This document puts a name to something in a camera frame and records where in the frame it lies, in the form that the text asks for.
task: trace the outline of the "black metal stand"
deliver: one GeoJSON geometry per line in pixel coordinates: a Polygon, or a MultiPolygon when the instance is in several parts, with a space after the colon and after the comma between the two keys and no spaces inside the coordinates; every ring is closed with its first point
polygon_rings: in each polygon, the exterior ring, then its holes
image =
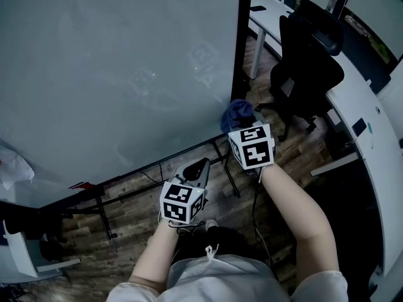
{"type": "Polygon", "coordinates": [[[50,210],[55,211],[55,210],[57,210],[59,213],[63,213],[63,214],[89,214],[89,215],[99,214],[99,216],[101,217],[102,225],[103,225],[103,228],[105,230],[106,236],[108,237],[108,240],[111,240],[113,238],[117,238],[118,235],[111,232],[111,228],[110,228],[110,225],[109,225],[109,222],[108,222],[108,218],[105,215],[104,206],[106,206],[108,204],[115,203],[117,201],[120,201],[120,200],[123,200],[123,199],[126,199],[126,198],[130,198],[132,196],[135,196],[136,194],[140,194],[140,193],[143,193],[143,192],[148,191],[150,189],[154,189],[155,187],[162,186],[166,181],[168,181],[168,179],[162,180],[161,182],[157,182],[155,184],[151,184],[150,186],[144,187],[142,189],[133,191],[132,193],[124,194],[123,196],[120,196],[120,197],[113,198],[113,199],[110,199],[110,200],[102,202],[101,197],[105,194],[104,188],[103,188],[104,185],[106,185],[106,184],[108,184],[108,183],[110,183],[112,181],[117,181],[119,179],[127,177],[127,176],[129,176],[131,174],[134,174],[134,173],[139,172],[141,170],[144,170],[146,168],[149,168],[149,167],[152,167],[154,165],[160,164],[161,162],[167,161],[167,160],[169,160],[169,159],[171,159],[173,157],[177,157],[177,156],[179,156],[181,154],[189,152],[190,150],[194,150],[194,149],[196,149],[198,147],[201,147],[202,145],[209,144],[209,143],[211,143],[214,146],[214,149],[215,149],[215,151],[216,151],[216,153],[218,155],[218,157],[216,159],[211,160],[211,164],[216,164],[218,162],[221,162],[224,165],[225,173],[227,174],[228,179],[229,179],[229,181],[231,183],[231,186],[234,189],[234,196],[241,197],[241,195],[239,193],[239,190],[238,190],[237,186],[235,185],[235,182],[234,182],[234,180],[233,180],[233,178],[231,176],[231,173],[229,172],[228,167],[227,167],[229,155],[230,155],[230,152],[231,152],[230,146],[229,146],[229,144],[227,145],[227,149],[228,149],[227,153],[222,155],[221,152],[220,152],[220,149],[217,147],[217,144],[215,143],[215,141],[218,138],[221,138],[223,136],[224,135],[220,135],[220,136],[218,136],[216,138],[213,138],[213,139],[208,140],[206,142],[203,142],[203,143],[200,143],[198,145],[195,145],[194,147],[188,148],[188,149],[186,149],[184,151],[180,151],[177,154],[171,155],[171,156],[169,156],[169,157],[167,157],[165,159],[162,159],[160,161],[157,161],[157,162],[155,162],[153,164],[149,164],[146,167],[143,167],[141,169],[137,169],[136,171],[130,172],[128,174],[125,174],[124,176],[114,178],[114,179],[112,179],[110,181],[103,182],[102,184],[98,184],[94,188],[91,188],[91,189],[82,191],[82,192],[80,192],[78,194],[75,194],[75,195],[71,196],[71,198],[66,198],[66,199],[63,199],[63,200],[58,201],[56,203],[53,203],[53,204],[50,204],[50,205],[45,206],[43,208],[40,208],[40,210],[41,211],[50,211],[50,210]],[[79,203],[89,201],[91,199],[95,199],[95,201],[96,201],[96,204],[91,206],[91,207],[84,208],[84,209],[64,208],[64,207],[71,207],[71,206],[77,205],[79,203]]]}

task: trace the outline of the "whiteboard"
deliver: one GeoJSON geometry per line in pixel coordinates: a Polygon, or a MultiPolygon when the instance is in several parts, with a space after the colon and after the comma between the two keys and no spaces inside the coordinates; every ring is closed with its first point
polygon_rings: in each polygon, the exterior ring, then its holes
{"type": "Polygon", "coordinates": [[[41,207],[216,137],[239,0],[0,0],[0,143],[41,207]]]}

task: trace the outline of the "blue cloth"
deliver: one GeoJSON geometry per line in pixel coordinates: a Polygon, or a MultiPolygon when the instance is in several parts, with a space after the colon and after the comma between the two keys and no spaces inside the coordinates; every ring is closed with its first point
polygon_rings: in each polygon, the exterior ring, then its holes
{"type": "Polygon", "coordinates": [[[221,117],[222,133],[229,133],[231,128],[235,128],[241,124],[244,118],[253,116],[253,105],[244,99],[233,100],[221,117]]]}

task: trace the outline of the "black office chair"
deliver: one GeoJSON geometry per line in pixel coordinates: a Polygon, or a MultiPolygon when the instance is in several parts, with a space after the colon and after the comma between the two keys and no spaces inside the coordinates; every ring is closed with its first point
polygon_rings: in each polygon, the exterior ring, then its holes
{"type": "Polygon", "coordinates": [[[315,129],[315,116],[331,108],[325,93],[344,79],[344,72],[331,57],[343,46],[338,20],[309,0],[301,0],[289,18],[280,17],[280,35],[283,58],[270,75],[275,102],[261,103],[256,111],[270,108],[279,113],[285,123],[284,134],[278,137],[282,142],[293,115],[307,121],[309,133],[315,129]]]}

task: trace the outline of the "plastic bag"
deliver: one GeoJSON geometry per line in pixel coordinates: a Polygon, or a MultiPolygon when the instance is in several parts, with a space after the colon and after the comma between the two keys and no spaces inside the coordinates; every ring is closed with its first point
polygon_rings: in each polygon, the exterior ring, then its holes
{"type": "Polygon", "coordinates": [[[7,190],[17,181],[32,180],[35,173],[25,159],[0,145],[0,179],[7,190]]]}

